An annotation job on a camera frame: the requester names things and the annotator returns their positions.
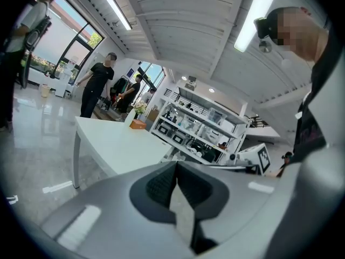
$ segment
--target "trash bin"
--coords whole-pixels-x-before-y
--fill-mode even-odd
[[[70,91],[66,90],[66,91],[65,91],[64,98],[65,98],[65,99],[70,99],[71,97],[72,97],[72,96],[71,96]]]
[[[50,87],[48,87],[46,84],[43,84],[41,87],[41,96],[43,98],[47,98],[49,96]]]

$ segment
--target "white table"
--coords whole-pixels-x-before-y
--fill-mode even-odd
[[[145,129],[131,129],[122,122],[75,118],[72,160],[73,185],[79,187],[80,141],[108,176],[124,174],[159,163],[171,146]]]

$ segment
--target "white flowers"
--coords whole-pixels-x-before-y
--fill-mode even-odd
[[[145,112],[146,107],[146,103],[144,103],[143,101],[139,101],[134,105],[134,111],[136,114],[143,114]]]

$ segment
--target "man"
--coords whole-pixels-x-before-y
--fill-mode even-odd
[[[300,58],[315,63],[312,69],[312,90],[303,101],[298,121],[295,154],[290,163],[302,161],[311,151],[323,147],[326,142],[321,130],[308,109],[309,103],[323,87],[336,65],[342,44],[335,32],[329,32],[314,23],[300,8],[287,7],[271,11],[267,18],[254,21],[260,39],[270,37],[288,48]]]
[[[140,100],[144,103],[148,104],[152,98],[152,95],[156,92],[154,88],[151,88],[150,91],[146,92],[143,96],[141,96]]]
[[[109,53],[104,63],[96,63],[89,72],[85,74],[76,85],[90,78],[82,93],[80,117],[91,118],[92,112],[101,96],[104,86],[106,87],[107,99],[110,100],[110,87],[114,77],[113,66],[117,60],[115,53]]]
[[[292,157],[292,152],[286,152],[286,154],[281,157],[282,159],[284,159],[284,164],[279,168],[279,170],[276,172],[270,172],[265,175],[270,176],[272,178],[280,178],[285,170],[285,167],[290,163],[291,157]]]
[[[11,34],[10,43],[1,61],[0,76],[0,131],[7,127],[12,130],[13,91],[20,62],[24,55],[25,36],[44,19],[48,4],[53,0],[38,0],[37,4],[24,17],[20,27]]]
[[[130,103],[134,100],[135,96],[138,94],[140,90],[140,82],[142,81],[142,79],[143,77],[141,75],[137,75],[135,77],[136,83],[133,84],[131,88],[126,92],[119,94],[119,97],[122,99],[119,101],[117,108],[120,109],[121,117],[115,119],[115,121],[123,122],[125,120],[127,115],[127,108],[130,105]]]

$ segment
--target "table leg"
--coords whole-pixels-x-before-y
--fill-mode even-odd
[[[73,173],[73,186],[79,188],[79,150],[80,150],[80,136],[75,130],[73,160],[72,160],[72,173]]]

